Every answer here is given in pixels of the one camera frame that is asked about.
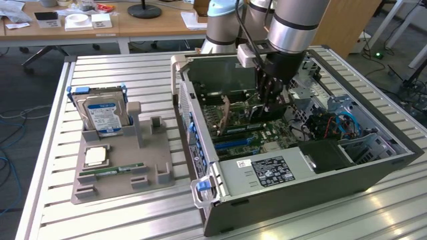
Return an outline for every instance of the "desk leg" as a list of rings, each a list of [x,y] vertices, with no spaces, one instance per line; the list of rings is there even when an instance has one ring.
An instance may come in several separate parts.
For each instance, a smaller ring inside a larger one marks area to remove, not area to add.
[[[392,46],[395,45],[400,35],[403,34],[404,30],[407,29],[410,23],[412,22],[412,19],[415,18],[415,16],[419,14],[421,10],[423,9],[422,6],[417,6],[417,8],[414,9],[414,11],[410,13],[410,15],[407,16],[404,22],[402,23],[402,26],[399,27],[398,31],[395,32],[394,36],[391,37],[386,47],[387,48],[392,48]]]
[[[414,60],[411,61],[411,63],[408,64],[408,67],[411,69],[414,69],[418,64],[421,63],[422,59],[425,58],[425,56],[427,55],[427,45],[425,46],[425,48],[421,50],[419,54],[417,55],[417,57],[414,58]]]
[[[130,54],[130,38],[128,37],[119,37],[118,38],[118,44],[119,44],[119,48],[120,48],[120,54]]]
[[[371,38],[371,40],[368,41],[367,45],[370,48],[372,48],[376,40],[379,39],[382,33],[384,32],[384,29],[387,28],[387,25],[390,24],[390,22],[392,21],[394,16],[396,15],[398,10],[402,7],[402,4],[404,3],[406,0],[398,0],[398,2],[394,4],[394,7],[390,11],[390,13],[387,14],[387,17],[384,19],[384,21],[382,21],[382,24]]]

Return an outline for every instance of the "gray carpet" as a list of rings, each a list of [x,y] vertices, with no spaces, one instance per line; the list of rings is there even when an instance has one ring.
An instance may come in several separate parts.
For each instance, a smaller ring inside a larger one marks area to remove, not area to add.
[[[384,19],[384,15],[372,18],[366,28],[368,34],[374,34],[379,24]],[[372,48],[372,52],[383,49],[383,40],[387,38],[396,23],[392,23],[384,34],[380,36],[378,43]],[[202,40],[190,40],[191,47],[200,47]],[[407,29],[400,37],[395,47],[395,56],[384,53],[384,59],[380,62],[387,65],[391,64],[403,73],[411,73],[407,68],[408,63],[427,44],[427,36],[412,29]],[[158,49],[151,48],[151,42],[134,44],[132,53],[143,52],[164,52],[164,51],[184,51],[186,45],[183,41],[162,41],[158,43]],[[30,53],[34,54],[40,47],[30,47]],[[64,50],[71,55],[107,55],[119,54],[119,46],[114,43],[100,44],[100,51],[92,49],[90,44],[78,46],[64,46]],[[0,112],[14,109],[28,109],[38,105],[51,104],[55,97],[58,81],[63,68],[64,57],[58,51],[50,52],[40,60],[38,60],[31,68],[35,69],[35,75],[28,76],[23,72],[20,64],[30,57],[30,54],[23,54],[16,47],[11,48],[7,55],[0,57]],[[379,69],[382,66],[364,59],[359,54],[351,55],[347,58],[350,64],[359,70],[362,74]],[[382,88],[394,90],[400,84],[400,80],[395,76],[387,75],[387,69],[378,71],[370,75],[370,79]],[[423,71],[421,80],[427,80],[427,70]],[[48,112],[43,109],[35,112],[35,115],[43,115]],[[23,119],[18,118],[12,122],[20,123]],[[15,238],[22,212],[19,208],[24,206],[27,191],[31,184],[34,168],[39,155],[39,149],[43,141],[46,125],[48,118],[32,119],[26,123],[26,135],[23,139],[10,148],[4,150],[8,158],[16,166],[19,179],[23,189],[23,198],[20,203],[15,206],[18,211],[6,213],[0,216],[0,240],[11,240]],[[15,131],[16,126],[0,124],[0,141]],[[0,171],[0,181],[6,178],[7,171]],[[0,209],[6,209],[15,201],[18,196],[18,188],[14,177],[10,177],[8,182],[0,188]]]

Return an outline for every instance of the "metal slat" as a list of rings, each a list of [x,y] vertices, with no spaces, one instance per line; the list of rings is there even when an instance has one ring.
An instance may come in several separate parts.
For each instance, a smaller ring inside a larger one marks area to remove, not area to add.
[[[394,106],[388,97],[360,78],[358,72],[336,55],[319,46],[312,49],[332,64],[339,74],[404,134],[422,148],[427,148],[426,129]],[[59,145],[51,150],[56,158],[51,162],[51,172],[46,173],[50,188],[43,189],[46,194],[40,200],[46,204],[43,218],[40,223],[34,223],[43,224],[38,239],[206,239],[200,214],[190,195],[188,166],[170,99],[168,59],[172,54],[180,53],[183,52],[79,57],[80,62],[71,73],[72,86],[112,87],[126,82],[130,98],[143,101],[144,113],[139,119],[148,120],[159,115],[166,119],[176,185],[154,192],[72,205],[71,184],[79,151],[76,141],[80,140],[83,123],[72,104],[64,103],[66,113],[56,130],[60,133]],[[322,81],[332,88],[330,90],[334,94],[343,94],[344,91],[334,80],[328,79],[323,71],[320,74]],[[366,192],[239,228],[214,239],[390,239],[395,236],[423,238],[427,235],[423,228],[423,215],[427,214],[426,179],[427,153],[404,169],[391,173]]]

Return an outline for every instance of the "hard drive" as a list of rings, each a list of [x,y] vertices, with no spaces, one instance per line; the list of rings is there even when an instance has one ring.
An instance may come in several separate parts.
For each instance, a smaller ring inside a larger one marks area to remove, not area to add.
[[[78,87],[72,92],[68,87],[71,99],[80,114],[84,130],[96,130],[100,137],[115,136],[123,133],[122,127],[128,126],[127,88],[126,86],[90,88]]]

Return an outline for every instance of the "blue cable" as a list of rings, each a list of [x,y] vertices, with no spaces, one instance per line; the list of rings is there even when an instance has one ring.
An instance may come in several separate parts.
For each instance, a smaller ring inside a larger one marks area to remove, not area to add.
[[[4,209],[3,212],[0,212],[0,217],[2,217],[3,214],[4,214],[10,209],[12,209],[12,208],[16,206],[16,204],[19,204],[19,202],[22,201],[23,190],[22,190],[22,182],[20,182],[20,179],[19,179],[19,175],[16,174],[16,169],[15,169],[14,163],[12,163],[6,157],[0,157],[0,159],[4,161],[6,164],[10,165],[10,168],[12,169],[14,177],[15,177],[15,180],[16,180],[16,184],[18,184],[18,198],[16,198],[15,202],[11,204],[11,206],[8,206],[8,208]]]
[[[344,116],[347,116],[347,117],[350,117],[351,118],[351,120],[352,120],[352,124],[355,124],[355,127],[359,129],[359,135],[362,134],[362,127],[360,127],[360,125],[359,125],[359,123],[358,123],[358,121],[356,121],[356,118],[355,118],[355,116],[350,113],[350,112],[346,112],[346,111],[342,111],[338,115],[336,115],[336,124],[338,124],[338,128],[339,128],[339,130],[343,132],[343,133],[346,133],[346,130],[344,130],[344,128],[342,127],[342,125],[340,125],[340,116],[342,115],[344,115]]]
[[[11,147],[14,144],[16,144],[23,139],[24,134],[26,134],[26,126],[23,124],[10,123],[10,122],[2,121],[2,120],[0,120],[0,124],[19,126],[22,128],[22,134],[20,134],[19,138],[15,141],[12,141],[8,145],[0,146],[0,149],[7,149],[8,147]]]

